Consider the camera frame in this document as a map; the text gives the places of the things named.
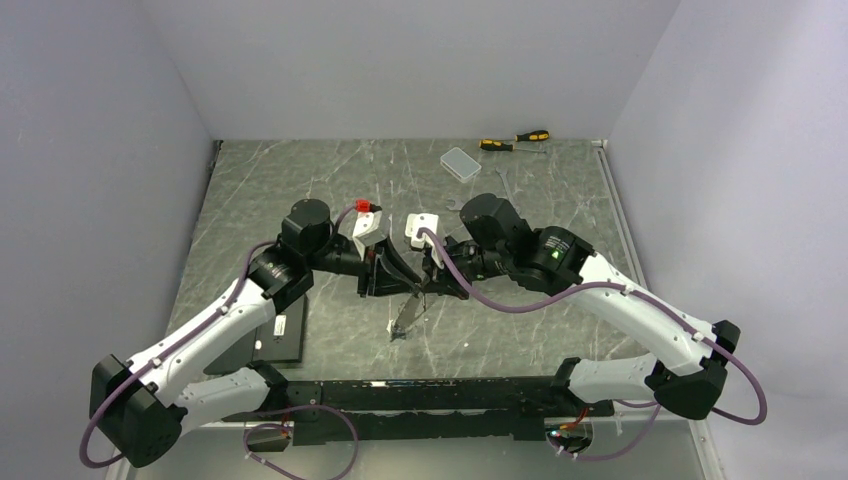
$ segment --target white label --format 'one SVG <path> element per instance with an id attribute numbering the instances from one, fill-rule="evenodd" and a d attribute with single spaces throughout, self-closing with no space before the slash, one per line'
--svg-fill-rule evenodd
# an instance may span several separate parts
<path id="1" fill-rule="evenodd" d="M 285 315 L 277 315 L 277 318 L 274 319 L 274 336 L 282 337 L 286 334 L 286 316 Z"/>

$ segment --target gray marble table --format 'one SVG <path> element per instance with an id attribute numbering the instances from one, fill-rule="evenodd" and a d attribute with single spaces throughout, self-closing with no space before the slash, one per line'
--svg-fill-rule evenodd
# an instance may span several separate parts
<path id="1" fill-rule="evenodd" d="M 390 214 L 392 240 L 420 272 L 403 238 L 406 215 L 440 215 L 444 231 L 468 239 L 446 199 L 483 192 L 505 197 L 496 166 L 509 168 L 515 202 L 531 227 L 560 225 L 583 237 L 618 269 L 632 272 L 610 194 L 587 140 L 551 140 L 545 155 L 483 152 L 476 140 L 228 141 L 223 144 L 194 233 L 169 333 L 209 304 L 237 274 L 246 250 L 273 239 L 291 205 L 325 201 L 333 217 L 356 198 Z M 468 184 L 439 157 L 461 147 L 483 166 Z M 352 221 L 342 232 L 349 235 Z M 537 301 L 507 278 L 475 283 L 512 305 Z M 644 350 L 594 315 L 566 302 L 508 315 L 475 300 L 428 296 L 428 311 L 406 340 L 389 342 L 386 326 L 404 297 L 362 299 L 356 279 L 315 272 L 309 292 L 303 363 L 280 365 L 297 380 L 461 378 L 552 375 L 563 358 L 615 359 Z"/>

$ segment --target metal wrench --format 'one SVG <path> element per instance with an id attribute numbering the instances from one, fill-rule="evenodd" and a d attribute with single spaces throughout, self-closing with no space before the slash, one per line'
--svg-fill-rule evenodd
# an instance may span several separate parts
<path id="1" fill-rule="evenodd" d="M 498 175 L 501 176 L 501 181 L 504 182 L 504 188 L 506 189 L 506 198 L 509 200 L 509 203 L 515 207 L 516 213 L 521 213 L 521 209 L 518 208 L 518 205 L 515 204 L 515 199 L 512 198 L 512 189 L 509 188 L 509 181 L 506 179 L 506 174 L 509 173 L 508 168 L 504 167 L 495 167 L 495 171 L 498 172 Z"/>
<path id="2" fill-rule="evenodd" d="M 465 202 L 456 197 L 450 197 L 448 198 L 448 204 L 446 206 L 451 212 L 458 212 L 465 206 Z"/>

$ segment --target white wall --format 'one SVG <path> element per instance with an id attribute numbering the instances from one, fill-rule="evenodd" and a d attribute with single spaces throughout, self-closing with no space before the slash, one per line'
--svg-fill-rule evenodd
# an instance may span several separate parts
<path id="1" fill-rule="evenodd" d="M 610 137 L 653 289 L 736 322 L 769 393 L 760 427 L 710 422 L 731 479 L 848 477 L 846 26 L 838 0 L 685 0 Z"/>
<path id="2" fill-rule="evenodd" d="M 145 0 L 215 138 L 606 138 L 679 0 Z"/>
<path id="3" fill-rule="evenodd" d="M 103 478 L 91 369 L 164 333 L 212 142 L 131 0 L 3 2 L 0 112 L 0 477 Z"/>

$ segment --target robotic arm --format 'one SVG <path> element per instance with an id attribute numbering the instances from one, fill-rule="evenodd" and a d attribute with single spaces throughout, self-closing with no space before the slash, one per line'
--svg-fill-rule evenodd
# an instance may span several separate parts
<path id="1" fill-rule="evenodd" d="M 580 404 L 656 400 L 690 419 L 706 417 L 718 400 L 727 358 L 706 343 L 732 352 L 739 329 L 726 320 L 709 324 L 665 304 L 568 230 L 556 226 L 533 230 L 508 201 L 482 194 L 460 213 L 472 239 L 456 242 L 447 237 L 442 246 L 437 237 L 422 235 L 438 232 L 438 217 L 413 214 L 407 219 L 406 234 L 413 250 L 424 253 L 422 278 L 392 245 L 381 209 L 363 202 L 357 211 L 351 240 L 338 232 L 341 218 L 331 223 L 326 204 L 297 202 L 283 220 L 276 241 L 250 260 L 245 275 L 209 307 L 128 361 L 110 355 L 98 363 L 92 374 L 92 423 L 81 457 L 94 425 L 130 463 L 142 467 L 200 425 L 239 412 L 287 405 L 286 379 L 264 363 L 249 364 L 214 380 L 189 382 L 232 343 L 273 320 L 306 293 L 313 284 L 313 270 L 357 277 L 357 292 L 363 297 L 410 294 L 408 305 L 413 307 L 404 308 L 395 320 L 392 338 L 404 336 L 415 319 L 418 302 L 413 300 L 420 301 L 428 293 L 464 300 L 473 290 L 472 282 L 506 275 L 527 290 L 558 300 L 557 295 L 576 285 L 568 290 L 575 292 L 570 294 L 571 301 L 597 313 L 651 353 L 598 362 L 566 359 L 551 386 L 553 394 Z M 584 288 L 599 282 L 624 287 Z M 686 318 L 691 331 L 643 301 L 646 297 Z M 487 302 L 512 313 L 530 311 Z"/>

